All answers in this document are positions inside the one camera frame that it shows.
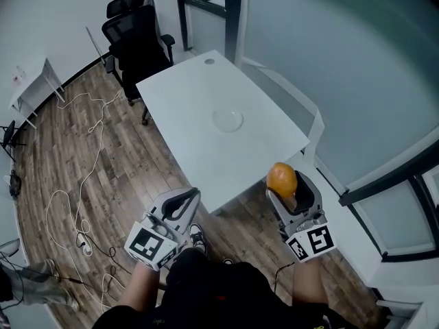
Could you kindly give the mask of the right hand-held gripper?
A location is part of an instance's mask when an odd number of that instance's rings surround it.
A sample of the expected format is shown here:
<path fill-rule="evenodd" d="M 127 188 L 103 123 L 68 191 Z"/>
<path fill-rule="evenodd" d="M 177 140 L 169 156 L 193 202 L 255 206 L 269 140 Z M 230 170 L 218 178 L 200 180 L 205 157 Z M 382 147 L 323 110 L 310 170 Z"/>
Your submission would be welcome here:
<path fill-rule="evenodd" d="M 305 263 L 335 250 L 336 241 L 332 235 L 332 225 L 322 211 L 320 191 L 302 172 L 296 171 L 296 177 L 298 185 L 294 196 L 294 215 L 309 212 L 307 216 L 294 221 L 291 210 L 277 192 L 267 188 L 266 195 L 278 220 L 286 225 L 280 229 L 284 243 L 298 262 Z"/>

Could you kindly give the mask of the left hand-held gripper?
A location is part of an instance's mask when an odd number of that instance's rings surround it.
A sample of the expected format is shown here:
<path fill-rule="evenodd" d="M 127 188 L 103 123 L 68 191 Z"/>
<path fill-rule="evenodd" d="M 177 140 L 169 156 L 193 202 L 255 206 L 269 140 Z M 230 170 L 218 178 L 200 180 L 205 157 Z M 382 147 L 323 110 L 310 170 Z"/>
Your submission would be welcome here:
<path fill-rule="evenodd" d="M 196 187 L 176 188 L 160 194 L 141 222 L 135 222 L 125 251 L 144 265 L 160 271 L 187 244 L 182 235 L 198 209 L 201 192 Z"/>

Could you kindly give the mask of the orange fruit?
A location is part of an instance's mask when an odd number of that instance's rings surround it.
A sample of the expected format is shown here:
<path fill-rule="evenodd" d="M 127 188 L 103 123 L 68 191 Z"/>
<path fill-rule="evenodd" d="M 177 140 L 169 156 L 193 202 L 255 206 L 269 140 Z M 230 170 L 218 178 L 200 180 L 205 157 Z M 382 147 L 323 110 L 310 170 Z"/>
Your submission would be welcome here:
<path fill-rule="evenodd" d="M 274 191 L 291 211 L 295 210 L 298 179 L 291 166 L 284 162 L 275 163 L 268 172 L 267 187 Z"/>

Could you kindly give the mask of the clear glass plate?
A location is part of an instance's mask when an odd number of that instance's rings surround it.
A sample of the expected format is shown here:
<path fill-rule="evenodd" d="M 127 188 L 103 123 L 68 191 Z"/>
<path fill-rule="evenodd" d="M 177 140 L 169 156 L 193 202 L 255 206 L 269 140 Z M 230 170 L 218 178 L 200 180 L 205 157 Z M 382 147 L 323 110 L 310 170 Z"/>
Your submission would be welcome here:
<path fill-rule="evenodd" d="M 212 122 L 219 131 L 230 133 L 242 126 L 244 117 L 236 110 L 215 110 L 212 113 Z"/>

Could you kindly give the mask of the person's right forearm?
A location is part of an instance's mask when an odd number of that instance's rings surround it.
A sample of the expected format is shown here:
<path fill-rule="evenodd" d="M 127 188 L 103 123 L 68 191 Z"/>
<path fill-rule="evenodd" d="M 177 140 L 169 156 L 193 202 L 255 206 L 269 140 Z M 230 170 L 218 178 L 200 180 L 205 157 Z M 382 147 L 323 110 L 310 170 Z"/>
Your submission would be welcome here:
<path fill-rule="evenodd" d="M 294 265 L 292 302 L 328 304 L 329 299 L 321 276 L 321 262 L 313 258 Z"/>

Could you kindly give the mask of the person's left forearm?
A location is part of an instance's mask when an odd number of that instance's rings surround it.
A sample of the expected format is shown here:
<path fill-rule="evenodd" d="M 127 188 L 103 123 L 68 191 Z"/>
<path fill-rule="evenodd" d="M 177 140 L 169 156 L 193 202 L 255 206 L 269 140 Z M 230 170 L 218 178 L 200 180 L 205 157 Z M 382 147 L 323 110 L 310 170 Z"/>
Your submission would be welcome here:
<path fill-rule="evenodd" d="M 134 267 L 118 304 L 146 313 L 156 306 L 160 274 L 142 262 Z"/>

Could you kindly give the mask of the person's left shoe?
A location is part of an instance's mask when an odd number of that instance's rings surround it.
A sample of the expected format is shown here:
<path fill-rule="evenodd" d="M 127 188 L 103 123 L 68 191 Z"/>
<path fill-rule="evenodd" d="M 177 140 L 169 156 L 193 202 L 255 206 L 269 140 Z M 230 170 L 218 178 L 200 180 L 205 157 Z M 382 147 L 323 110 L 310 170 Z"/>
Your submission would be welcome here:
<path fill-rule="evenodd" d="M 202 228 L 197 223 L 192 223 L 189 227 L 189 237 L 194 248 L 207 255 L 207 244 Z"/>

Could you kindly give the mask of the person's black clothing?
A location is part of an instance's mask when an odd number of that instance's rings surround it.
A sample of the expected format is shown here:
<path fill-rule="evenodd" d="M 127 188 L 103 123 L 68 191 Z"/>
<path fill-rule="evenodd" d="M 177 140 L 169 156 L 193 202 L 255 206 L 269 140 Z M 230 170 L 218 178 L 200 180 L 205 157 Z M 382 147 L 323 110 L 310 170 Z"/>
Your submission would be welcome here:
<path fill-rule="evenodd" d="M 106 311 L 93 329 L 357 329 L 326 304 L 289 306 L 250 263 L 209 260 L 186 249 L 171 266 L 160 306 Z"/>

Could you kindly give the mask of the white power strip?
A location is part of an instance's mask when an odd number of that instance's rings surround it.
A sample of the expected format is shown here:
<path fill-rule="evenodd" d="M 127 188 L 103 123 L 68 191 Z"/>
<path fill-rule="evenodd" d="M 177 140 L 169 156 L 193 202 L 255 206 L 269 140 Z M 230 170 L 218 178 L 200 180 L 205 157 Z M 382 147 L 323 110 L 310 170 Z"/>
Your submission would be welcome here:
<path fill-rule="evenodd" d="M 76 247 L 82 250 L 83 255 L 87 257 L 91 257 L 93 255 L 93 248 L 85 234 L 77 233 L 75 244 Z"/>

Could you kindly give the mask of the large white table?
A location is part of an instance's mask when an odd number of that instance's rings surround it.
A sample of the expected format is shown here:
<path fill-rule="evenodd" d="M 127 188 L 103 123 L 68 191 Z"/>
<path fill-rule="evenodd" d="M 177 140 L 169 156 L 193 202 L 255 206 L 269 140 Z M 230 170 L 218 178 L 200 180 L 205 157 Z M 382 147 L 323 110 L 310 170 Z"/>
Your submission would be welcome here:
<path fill-rule="evenodd" d="M 268 95 L 216 51 L 161 71 L 137 88 L 186 179 L 200 189 L 209 213 L 309 143 Z M 215 110 L 239 111 L 244 122 L 235 132 L 221 132 L 212 122 Z"/>

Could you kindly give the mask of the white cabinet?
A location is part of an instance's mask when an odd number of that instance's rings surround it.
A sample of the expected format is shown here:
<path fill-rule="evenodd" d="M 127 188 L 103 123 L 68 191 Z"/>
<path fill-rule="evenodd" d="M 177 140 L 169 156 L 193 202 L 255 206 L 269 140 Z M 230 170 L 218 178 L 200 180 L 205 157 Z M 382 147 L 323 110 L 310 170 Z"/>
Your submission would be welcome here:
<path fill-rule="evenodd" d="M 384 329 L 425 329 L 427 312 L 423 303 L 377 300 L 376 305 L 390 311 Z"/>

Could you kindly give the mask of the black office chair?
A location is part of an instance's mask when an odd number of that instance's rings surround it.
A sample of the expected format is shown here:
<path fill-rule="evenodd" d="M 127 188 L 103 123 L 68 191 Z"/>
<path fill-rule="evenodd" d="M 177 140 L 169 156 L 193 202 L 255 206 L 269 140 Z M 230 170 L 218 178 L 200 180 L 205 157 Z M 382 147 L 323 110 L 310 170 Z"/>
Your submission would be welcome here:
<path fill-rule="evenodd" d="M 174 65 L 174 37 L 161 35 L 154 0 L 113 0 L 102 32 L 110 43 L 106 72 L 113 75 L 130 106 L 141 99 L 137 84 Z"/>

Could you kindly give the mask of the dark bag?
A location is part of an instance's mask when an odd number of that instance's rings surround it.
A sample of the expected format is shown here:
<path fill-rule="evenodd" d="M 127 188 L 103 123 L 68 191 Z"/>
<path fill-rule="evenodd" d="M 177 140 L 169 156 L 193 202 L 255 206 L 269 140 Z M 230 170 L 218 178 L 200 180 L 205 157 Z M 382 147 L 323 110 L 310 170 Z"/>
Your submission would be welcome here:
<path fill-rule="evenodd" d="M 13 199 L 17 199 L 20 195 L 22 187 L 21 178 L 16 174 L 16 171 L 13 169 L 10 173 L 10 195 Z"/>

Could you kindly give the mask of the small white side table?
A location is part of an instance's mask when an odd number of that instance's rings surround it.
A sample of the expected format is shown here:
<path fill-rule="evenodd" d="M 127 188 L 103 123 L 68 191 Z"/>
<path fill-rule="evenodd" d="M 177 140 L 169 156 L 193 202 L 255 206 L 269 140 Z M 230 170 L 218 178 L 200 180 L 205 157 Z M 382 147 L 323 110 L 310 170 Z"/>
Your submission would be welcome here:
<path fill-rule="evenodd" d="M 25 62 L 25 66 L 16 66 L 13 73 L 20 78 L 20 85 L 14 85 L 14 92 L 9 100 L 8 109 L 15 111 L 20 118 L 35 130 L 37 127 L 29 119 L 30 115 L 37 117 L 36 109 L 41 105 L 48 96 L 54 94 L 62 103 L 65 98 L 64 86 L 57 76 L 49 58 L 43 53 L 37 53 L 35 56 Z M 49 89 L 48 95 L 41 98 L 38 103 L 38 90 L 42 83 L 45 83 Z"/>

